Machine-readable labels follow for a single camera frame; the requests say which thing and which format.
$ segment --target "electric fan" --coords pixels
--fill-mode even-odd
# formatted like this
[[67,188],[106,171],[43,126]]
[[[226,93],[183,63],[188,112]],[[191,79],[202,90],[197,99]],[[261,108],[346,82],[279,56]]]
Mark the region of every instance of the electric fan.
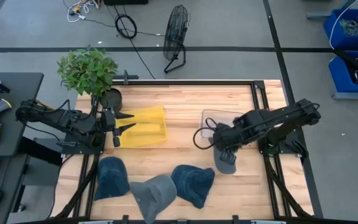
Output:
[[[165,73],[171,72],[174,69],[182,67],[186,64],[186,48],[183,45],[185,41],[186,31],[189,24],[187,9],[180,6],[175,6],[171,12],[168,21],[167,32],[164,40],[164,57],[170,60],[170,63],[164,69]],[[178,59],[180,50],[183,50],[183,63],[174,68],[169,68],[173,61]]]

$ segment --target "fan grill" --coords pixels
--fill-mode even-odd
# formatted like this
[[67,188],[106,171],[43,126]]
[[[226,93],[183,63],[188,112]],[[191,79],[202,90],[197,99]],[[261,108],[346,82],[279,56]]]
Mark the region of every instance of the fan grill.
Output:
[[187,24],[187,9],[182,5],[175,6],[168,21],[167,32],[165,33],[163,52],[166,59],[174,60],[178,57],[185,41]]

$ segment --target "green leaves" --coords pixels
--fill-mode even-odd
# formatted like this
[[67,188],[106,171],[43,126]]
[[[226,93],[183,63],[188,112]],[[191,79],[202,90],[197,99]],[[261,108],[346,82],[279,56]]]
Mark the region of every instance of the green leaves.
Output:
[[57,73],[62,77],[62,85],[68,90],[77,90],[81,95],[86,92],[101,96],[110,90],[118,65],[105,55],[105,51],[97,49],[70,51],[67,57],[57,62]]

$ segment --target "gray baseball cap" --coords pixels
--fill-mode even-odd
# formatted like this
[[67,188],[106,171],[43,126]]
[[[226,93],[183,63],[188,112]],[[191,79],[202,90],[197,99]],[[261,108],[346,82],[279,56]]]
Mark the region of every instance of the gray baseball cap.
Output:
[[177,196],[177,188],[170,176],[162,174],[150,180],[129,183],[146,224],[153,224],[155,217],[166,209]]
[[[208,140],[211,144],[214,142],[213,138],[209,138]],[[222,160],[220,160],[221,154],[222,154],[222,152],[219,151],[219,149],[217,149],[214,146],[214,160],[215,160],[215,166],[218,169],[218,171],[220,171],[222,174],[235,173],[236,172],[236,164],[230,165],[230,164],[223,162]]]

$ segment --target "potted plant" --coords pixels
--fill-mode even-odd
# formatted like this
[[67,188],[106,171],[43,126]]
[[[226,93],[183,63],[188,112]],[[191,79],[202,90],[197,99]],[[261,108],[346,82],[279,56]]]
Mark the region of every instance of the potted plant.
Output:
[[67,57],[63,56],[57,63],[59,65],[57,73],[62,77],[62,84],[67,90],[75,89],[80,95],[85,92],[92,97],[102,98],[102,101],[103,98],[108,97],[110,101],[114,100],[110,106],[121,109],[121,93],[111,88],[112,78],[117,73],[118,65],[112,58],[106,57],[105,51],[98,49],[70,51]]

